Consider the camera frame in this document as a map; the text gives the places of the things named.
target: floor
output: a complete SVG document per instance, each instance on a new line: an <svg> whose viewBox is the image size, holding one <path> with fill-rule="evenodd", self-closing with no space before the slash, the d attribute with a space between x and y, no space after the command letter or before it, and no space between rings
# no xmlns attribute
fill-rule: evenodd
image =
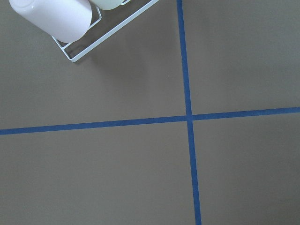
<svg viewBox="0 0 300 225"><path fill-rule="evenodd" d="M0 224L300 224L298 0L161 0L77 63L0 2Z"/></svg>

